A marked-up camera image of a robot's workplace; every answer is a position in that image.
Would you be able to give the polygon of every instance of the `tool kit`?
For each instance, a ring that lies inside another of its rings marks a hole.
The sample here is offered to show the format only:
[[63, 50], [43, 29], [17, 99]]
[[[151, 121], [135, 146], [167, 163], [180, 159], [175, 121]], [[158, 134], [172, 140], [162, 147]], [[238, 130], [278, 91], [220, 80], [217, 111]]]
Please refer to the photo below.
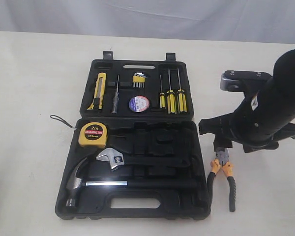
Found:
[[[210, 213], [186, 65], [92, 62], [55, 212], [62, 219], [193, 218]], [[157, 199], [157, 208], [113, 208]]]

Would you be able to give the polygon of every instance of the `white table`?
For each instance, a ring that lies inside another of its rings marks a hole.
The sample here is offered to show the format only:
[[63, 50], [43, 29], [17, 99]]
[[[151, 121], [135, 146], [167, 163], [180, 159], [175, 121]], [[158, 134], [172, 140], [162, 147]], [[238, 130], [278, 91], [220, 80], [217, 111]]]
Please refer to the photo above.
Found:
[[[225, 70], [271, 73], [295, 45], [139, 39], [0, 32], [0, 236], [83, 235], [293, 235], [295, 236], [295, 140], [275, 151], [230, 159], [237, 184], [236, 212], [228, 210], [228, 183], [214, 182], [211, 215], [203, 221], [165, 219], [61, 220], [54, 213], [72, 129], [90, 62], [104, 50], [115, 59], [164, 60], [176, 52], [187, 65], [194, 120], [232, 112], [241, 93], [219, 89]], [[206, 174], [214, 158], [213, 135], [200, 136]]]

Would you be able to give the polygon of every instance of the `pliers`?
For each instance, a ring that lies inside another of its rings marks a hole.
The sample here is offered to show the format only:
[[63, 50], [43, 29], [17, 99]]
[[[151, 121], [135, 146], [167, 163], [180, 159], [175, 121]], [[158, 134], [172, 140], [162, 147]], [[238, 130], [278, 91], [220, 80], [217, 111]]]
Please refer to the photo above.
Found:
[[229, 195], [229, 205], [230, 211], [234, 212], [236, 209], [235, 200], [236, 200], [236, 183], [233, 177], [233, 165], [229, 162], [229, 155], [227, 148], [217, 147], [216, 148], [216, 159], [211, 161], [212, 170], [207, 176], [207, 190], [210, 198], [210, 204], [212, 203], [213, 197], [213, 181], [216, 174], [222, 168], [225, 176], [227, 177], [228, 184], [230, 186], [230, 195]]

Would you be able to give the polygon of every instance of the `white wall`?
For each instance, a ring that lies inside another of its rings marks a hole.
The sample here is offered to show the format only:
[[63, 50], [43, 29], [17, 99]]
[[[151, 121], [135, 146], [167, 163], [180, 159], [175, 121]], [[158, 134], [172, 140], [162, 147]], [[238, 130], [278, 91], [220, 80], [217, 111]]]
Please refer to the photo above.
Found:
[[0, 0], [0, 30], [295, 43], [295, 0]]

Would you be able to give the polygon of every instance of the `black mechanical device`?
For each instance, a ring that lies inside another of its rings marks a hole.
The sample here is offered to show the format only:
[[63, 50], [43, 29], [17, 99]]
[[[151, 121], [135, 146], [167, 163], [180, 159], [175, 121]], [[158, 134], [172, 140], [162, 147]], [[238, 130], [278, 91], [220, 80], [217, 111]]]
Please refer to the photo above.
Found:
[[295, 49], [275, 63], [273, 76], [264, 72], [225, 71], [222, 90], [243, 92], [244, 100], [229, 114], [203, 119], [200, 134], [215, 134], [214, 150], [232, 148], [232, 141], [244, 152], [277, 149], [278, 141], [295, 139]]

